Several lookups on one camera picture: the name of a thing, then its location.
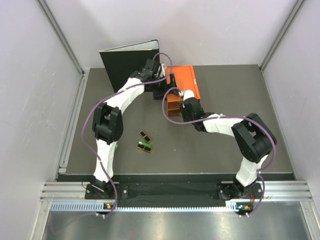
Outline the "orange plastic box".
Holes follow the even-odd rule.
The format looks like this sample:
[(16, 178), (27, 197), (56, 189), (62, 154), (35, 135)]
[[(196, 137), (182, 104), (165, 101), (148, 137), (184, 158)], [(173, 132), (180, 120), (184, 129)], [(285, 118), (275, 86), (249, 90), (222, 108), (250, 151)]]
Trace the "orange plastic box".
[[(177, 87), (181, 91), (191, 90), (199, 101), (201, 100), (195, 71), (192, 65), (174, 66), (172, 75), (167, 78), (167, 88)], [(183, 97), (180, 97), (177, 90), (171, 90), (166, 97), (166, 109), (169, 117), (181, 115), (180, 105)]]

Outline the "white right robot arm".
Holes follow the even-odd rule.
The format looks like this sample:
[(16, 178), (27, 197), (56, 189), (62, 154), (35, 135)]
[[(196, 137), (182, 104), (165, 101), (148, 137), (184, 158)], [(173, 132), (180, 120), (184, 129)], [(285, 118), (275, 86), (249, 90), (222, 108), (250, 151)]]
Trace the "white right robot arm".
[(223, 187), (220, 197), (224, 200), (245, 198), (257, 181), (258, 170), (277, 145), (275, 136), (256, 113), (249, 114), (245, 119), (226, 118), (223, 114), (205, 113), (192, 90), (185, 90), (180, 95), (183, 97), (180, 110), (184, 122), (191, 122), (199, 132), (235, 138), (243, 158), (232, 185)]

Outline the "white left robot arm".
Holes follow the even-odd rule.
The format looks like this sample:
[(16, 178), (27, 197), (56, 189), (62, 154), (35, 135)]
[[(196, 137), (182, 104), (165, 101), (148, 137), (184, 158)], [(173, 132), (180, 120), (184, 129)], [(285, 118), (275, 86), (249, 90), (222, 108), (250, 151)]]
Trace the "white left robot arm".
[(124, 125), (123, 113), (128, 106), (145, 92), (147, 83), (151, 88), (159, 88), (166, 82), (159, 81), (166, 76), (165, 67), (158, 61), (148, 59), (145, 67), (133, 72), (116, 95), (105, 100), (94, 110), (92, 131), (96, 139), (96, 168), (90, 183), (102, 198), (109, 198), (114, 191), (111, 178), (114, 175), (113, 159), (117, 143)]

